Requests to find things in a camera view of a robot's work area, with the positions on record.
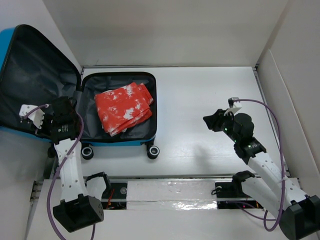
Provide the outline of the blue kids suitcase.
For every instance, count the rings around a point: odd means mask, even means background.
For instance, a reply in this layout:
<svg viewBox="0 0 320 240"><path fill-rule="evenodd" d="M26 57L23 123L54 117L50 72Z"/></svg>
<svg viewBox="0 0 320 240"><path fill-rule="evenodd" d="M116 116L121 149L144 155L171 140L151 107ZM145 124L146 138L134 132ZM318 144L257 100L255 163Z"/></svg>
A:
<svg viewBox="0 0 320 240"><path fill-rule="evenodd" d="M82 145L146 145L150 159L160 150L154 141L157 131L157 103L150 106L152 116L146 121L110 136L99 120L94 97L129 85L144 84L152 98L157 96L156 78L148 72L100 72L81 77L75 65L40 31L21 24L0 33L0 124L29 137L49 141L48 123L37 129L21 119L22 105L40 106L60 97L76 102L76 111L84 121Z"/></svg>

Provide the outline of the red white patterned cloth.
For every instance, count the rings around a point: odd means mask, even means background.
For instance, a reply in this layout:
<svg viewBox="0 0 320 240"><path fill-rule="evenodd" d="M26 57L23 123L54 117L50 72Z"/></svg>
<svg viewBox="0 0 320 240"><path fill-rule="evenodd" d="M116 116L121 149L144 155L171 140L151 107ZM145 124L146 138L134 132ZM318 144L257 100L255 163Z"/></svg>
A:
<svg viewBox="0 0 320 240"><path fill-rule="evenodd" d="M145 84L135 82L98 93L94 100L102 128L112 137L148 120L155 102Z"/></svg>

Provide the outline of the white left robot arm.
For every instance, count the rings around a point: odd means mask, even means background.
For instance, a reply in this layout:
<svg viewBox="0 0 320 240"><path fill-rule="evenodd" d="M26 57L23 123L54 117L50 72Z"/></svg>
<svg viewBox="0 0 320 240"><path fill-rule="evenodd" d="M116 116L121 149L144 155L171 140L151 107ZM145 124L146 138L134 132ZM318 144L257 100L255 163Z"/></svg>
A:
<svg viewBox="0 0 320 240"><path fill-rule="evenodd" d="M69 233L94 226L104 220L101 199L111 194L111 184L104 172L84 179L81 159L84 155L81 138L84 121L76 112L76 104L67 96L51 102L50 138L58 157L54 178L60 178L61 197L57 206L51 207L47 197L50 222L58 221Z"/></svg>

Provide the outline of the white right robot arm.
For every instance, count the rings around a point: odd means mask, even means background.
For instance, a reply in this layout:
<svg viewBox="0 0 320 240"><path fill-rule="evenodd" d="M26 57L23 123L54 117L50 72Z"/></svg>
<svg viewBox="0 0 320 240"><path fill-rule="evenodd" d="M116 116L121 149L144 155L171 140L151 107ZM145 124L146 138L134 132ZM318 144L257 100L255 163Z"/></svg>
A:
<svg viewBox="0 0 320 240"><path fill-rule="evenodd" d="M246 113L218 109L203 117L209 130L225 133L236 155L251 169L232 177L231 191L247 195L275 218L289 240L300 240L320 229L320 199L310 196L282 173L266 148L254 137L254 123Z"/></svg>

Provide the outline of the aluminium table rail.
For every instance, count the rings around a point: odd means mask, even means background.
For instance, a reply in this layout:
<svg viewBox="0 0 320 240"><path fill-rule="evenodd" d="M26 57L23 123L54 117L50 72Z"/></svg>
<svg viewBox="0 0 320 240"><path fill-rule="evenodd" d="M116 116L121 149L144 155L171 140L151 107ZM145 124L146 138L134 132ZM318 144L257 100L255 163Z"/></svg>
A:
<svg viewBox="0 0 320 240"><path fill-rule="evenodd" d="M216 211L223 204L228 209L255 208L260 203L248 195L229 196L230 179L133 179L110 182L111 189L103 193L103 213L159 211ZM43 182L35 215L47 217L47 197L50 206L60 203L61 179Z"/></svg>

